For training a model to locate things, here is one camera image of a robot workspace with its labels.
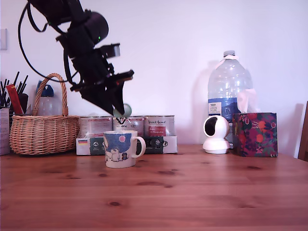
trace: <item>german flag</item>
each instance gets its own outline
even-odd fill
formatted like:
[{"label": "german flag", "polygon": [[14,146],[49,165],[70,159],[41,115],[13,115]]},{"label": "german flag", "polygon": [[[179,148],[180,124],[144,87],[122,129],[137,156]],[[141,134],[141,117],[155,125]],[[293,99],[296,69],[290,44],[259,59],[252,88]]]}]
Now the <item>german flag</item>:
[{"label": "german flag", "polygon": [[87,140],[79,140],[78,144],[88,144],[88,141]]}]

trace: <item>security camera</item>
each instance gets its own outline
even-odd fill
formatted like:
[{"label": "security camera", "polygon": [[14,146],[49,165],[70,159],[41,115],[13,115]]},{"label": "security camera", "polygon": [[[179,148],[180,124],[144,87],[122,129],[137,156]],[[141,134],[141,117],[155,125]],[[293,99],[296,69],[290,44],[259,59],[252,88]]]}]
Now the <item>security camera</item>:
[{"label": "security camera", "polygon": [[229,142],[225,139],[229,129],[229,123],[224,117],[208,117],[203,124],[203,132],[207,136],[203,149],[211,154],[225,154],[230,148]]}]

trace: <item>wooden chair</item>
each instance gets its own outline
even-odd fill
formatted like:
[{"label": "wooden chair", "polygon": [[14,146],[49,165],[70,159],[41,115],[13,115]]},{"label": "wooden chair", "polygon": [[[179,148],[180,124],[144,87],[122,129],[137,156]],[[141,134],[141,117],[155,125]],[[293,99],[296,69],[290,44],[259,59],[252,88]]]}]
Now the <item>wooden chair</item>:
[{"label": "wooden chair", "polygon": [[308,102],[303,124],[302,138],[299,145],[298,159],[308,161]]}]

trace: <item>robotic arm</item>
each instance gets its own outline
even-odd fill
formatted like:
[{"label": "robotic arm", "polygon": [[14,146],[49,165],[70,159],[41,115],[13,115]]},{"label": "robotic arm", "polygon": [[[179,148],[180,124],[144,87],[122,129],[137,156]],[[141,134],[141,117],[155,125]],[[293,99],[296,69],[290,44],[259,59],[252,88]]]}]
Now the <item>robotic arm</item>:
[{"label": "robotic arm", "polygon": [[[60,33],[56,40],[64,49],[64,68],[67,80],[72,84],[71,91],[79,91],[82,98],[112,115],[113,106],[124,114],[123,86],[126,80],[133,79],[134,72],[115,74],[113,65],[108,63],[108,58],[120,55],[119,43],[94,48],[108,35],[105,18],[97,12],[83,11],[79,0],[28,0],[25,9],[36,31],[30,4]],[[63,32],[58,25],[66,22],[71,24],[67,32]],[[79,83],[72,81],[68,58],[80,74]]]}]

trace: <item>plastic bottle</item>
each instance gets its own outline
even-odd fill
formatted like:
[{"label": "plastic bottle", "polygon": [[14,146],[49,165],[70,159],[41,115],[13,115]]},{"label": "plastic bottle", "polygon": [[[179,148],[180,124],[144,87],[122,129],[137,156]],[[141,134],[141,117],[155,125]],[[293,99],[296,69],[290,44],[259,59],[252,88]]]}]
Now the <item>plastic bottle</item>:
[{"label": "plastic bottle", "polygon": [[62,114],[62,102],[54,97],[53,89],[50,85],[46,85],[38,103],[39,116],[59,116]]},{"label": "plastic bottle", "polygon": [[212,72],[208,81],[208,116],[221,115],[230,125],[227,140],[232,144],[232,117],[240,113],[237,108],[237,93],[251,89],[252,80],[247,70],[237,60],[235,51],[225,51],[223,60]]}]

